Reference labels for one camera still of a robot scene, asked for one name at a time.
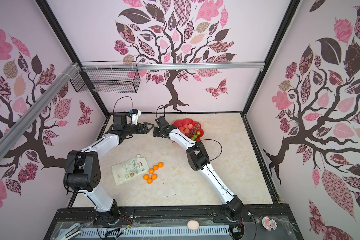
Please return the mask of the purple fake grape bunch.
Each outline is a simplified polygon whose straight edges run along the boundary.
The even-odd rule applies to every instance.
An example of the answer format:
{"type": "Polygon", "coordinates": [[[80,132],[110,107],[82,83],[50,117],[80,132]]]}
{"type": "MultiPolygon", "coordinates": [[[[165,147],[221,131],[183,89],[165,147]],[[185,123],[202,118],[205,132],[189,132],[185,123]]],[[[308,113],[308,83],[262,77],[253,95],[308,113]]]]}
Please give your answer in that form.
{"type": "Polygon", "coordinates": [[[189,137],[193,138],[194,135],[198,136],[197,132],[200,131],[200,128],[201,128],[200,123],[193,124],[193,127],[190,129],[190,132],[189,132],[189,137]]]}

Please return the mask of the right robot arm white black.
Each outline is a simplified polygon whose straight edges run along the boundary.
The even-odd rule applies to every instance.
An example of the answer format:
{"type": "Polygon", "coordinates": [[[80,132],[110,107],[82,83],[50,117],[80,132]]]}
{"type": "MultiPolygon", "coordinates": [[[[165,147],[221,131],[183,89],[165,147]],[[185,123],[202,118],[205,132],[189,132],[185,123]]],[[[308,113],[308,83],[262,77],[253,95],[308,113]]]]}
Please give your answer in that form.
{"type": "Polygon", "coordinates": [[[218,193],[226,208],[227,218],[231,221],[237,220],[241,216],[244,204],[216,173],[204,144],[186,137],[175,125],[169,124],[163,116],[157,118],[156,123],[154,137],[168,138],[181,146],[186,151],[190,167],[201,173],[218,193]]]}

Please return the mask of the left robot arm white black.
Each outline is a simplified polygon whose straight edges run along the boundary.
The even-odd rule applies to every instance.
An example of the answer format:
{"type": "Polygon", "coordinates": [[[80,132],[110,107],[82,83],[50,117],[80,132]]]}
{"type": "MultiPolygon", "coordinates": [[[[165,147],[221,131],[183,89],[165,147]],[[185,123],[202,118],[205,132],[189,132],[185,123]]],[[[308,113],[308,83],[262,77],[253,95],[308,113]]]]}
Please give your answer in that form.
{"type": "Polygon", "coordinates": [[[80,151],[71,151],[67,156],[64,187],[67,191],[81,193],[94,205],[96,215],[103,222],[113,225],[120,219],[116,200],[100,185],[100,159],[124,140],[134,135],[148,134],[154,124],[139,123],[140,111],[113,114],[113,123],[103,137],[80,151]]]}

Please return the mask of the red flower-shaped fruit bowl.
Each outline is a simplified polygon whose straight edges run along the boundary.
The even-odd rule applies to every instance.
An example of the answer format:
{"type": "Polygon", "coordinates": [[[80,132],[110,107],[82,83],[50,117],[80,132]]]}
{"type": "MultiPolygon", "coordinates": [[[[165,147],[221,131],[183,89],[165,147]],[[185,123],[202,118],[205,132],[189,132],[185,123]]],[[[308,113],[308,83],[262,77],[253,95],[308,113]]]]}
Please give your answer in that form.
{"type": "Polygon", "coordinates": [[[192,141],[199,142],[204,135],[201,123],[192,119],[176,120],[174,125],[192,141]]]}

